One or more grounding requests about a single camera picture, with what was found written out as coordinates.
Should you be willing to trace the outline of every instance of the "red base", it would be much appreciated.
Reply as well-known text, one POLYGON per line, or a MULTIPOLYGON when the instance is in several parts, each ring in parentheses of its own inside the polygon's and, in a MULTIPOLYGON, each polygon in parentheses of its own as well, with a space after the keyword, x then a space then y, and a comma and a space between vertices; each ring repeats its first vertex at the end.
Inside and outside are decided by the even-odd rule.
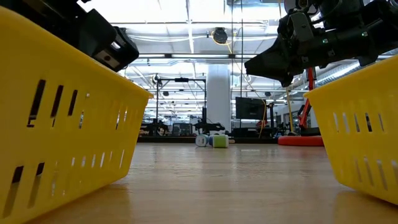
POLYGON ((324 146, 321 136, 281 136, 278 144, 282 146, 324 146))

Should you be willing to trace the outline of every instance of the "ceiling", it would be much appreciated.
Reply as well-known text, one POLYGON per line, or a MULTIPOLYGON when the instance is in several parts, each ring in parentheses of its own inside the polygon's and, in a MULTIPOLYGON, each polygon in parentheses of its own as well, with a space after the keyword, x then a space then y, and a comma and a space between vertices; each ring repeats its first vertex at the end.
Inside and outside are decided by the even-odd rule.
MULTIPOLYGON (((92 0, 86 4, 79 3, 86 11, 95 8, 114 26, 127 28, 127 34, 136 43, 141 57, 120 71, 120 75, 155 93, 152 81, 155 75, 160 78, 205 79, 209 65, 228 64, 232 76, 232 99, 240 96, 241 65, 247 59, 231 61, 228 54, 245 54, 249 58, 265 51, 274 43, 279 18, 285 16, 284 5, 280 5, 280 10, 276 0, 243 0, 242 5, 240 0, 92 0), (224 27, 229 46, 218 45, 211 38, 215 27, 224 27), (159 58, 158 54, 189 55, 159 58), (226 58, 192 58, 198 54, 220 54, 226 58)), ((319 76, 332 76, 328 71, 343 69, 351 63, 355 61, 334 63, 322 70, 317 68, 317 73, 319 76)), ((291 92, 294 93, 293 100, 303 100, 303 93, 294 90, 306 90, 305 81, 304 75, 296 76, 291 92)), ((247 97, 258 97, 248 82, 264 99, 285 103, 279 82, 248 76, 242 82, 243 95, 247 97), (264 92, 272 90, 275 90, 272 96, 265 97, 264 92)), ((188 115, 200 115, 204 102, 200 85, 193 82, 189 86, 187 83, 166 84, 162 91, 169 95, 160 94, 159 114, 177 114, 186 119, 188 115)), ((155 100, 151 100, 146 115, 154 116, 155 108, 155 100)))

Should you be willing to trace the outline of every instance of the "plastic basket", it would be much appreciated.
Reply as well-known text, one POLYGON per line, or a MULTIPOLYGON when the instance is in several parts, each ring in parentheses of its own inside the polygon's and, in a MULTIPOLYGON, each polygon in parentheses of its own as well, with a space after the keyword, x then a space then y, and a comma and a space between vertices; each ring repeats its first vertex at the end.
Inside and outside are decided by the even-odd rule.
POLYGON ((398 57, 305 96, 310 99, 336 179, 398 204, 398 57))
POLYGON ((0 223, 124 177, 150 93, 0 7, 0 223))

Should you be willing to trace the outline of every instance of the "wooden floor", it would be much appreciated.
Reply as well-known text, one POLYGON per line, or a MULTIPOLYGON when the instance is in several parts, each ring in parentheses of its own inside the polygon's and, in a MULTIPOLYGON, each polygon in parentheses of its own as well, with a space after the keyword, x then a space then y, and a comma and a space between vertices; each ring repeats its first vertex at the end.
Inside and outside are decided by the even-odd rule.
POLYGON ((124 179, 32 223, 398 223, 333 177, 324 148, 138 144, 124 179))

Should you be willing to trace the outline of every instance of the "monitor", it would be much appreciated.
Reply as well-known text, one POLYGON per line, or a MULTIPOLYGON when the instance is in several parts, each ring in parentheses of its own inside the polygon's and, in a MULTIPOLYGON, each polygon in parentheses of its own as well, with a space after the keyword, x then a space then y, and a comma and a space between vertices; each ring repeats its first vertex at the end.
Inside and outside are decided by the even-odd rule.
POLYGON ((262 100, 236 97, 236 118, 262 120, 265 106, 262 100))

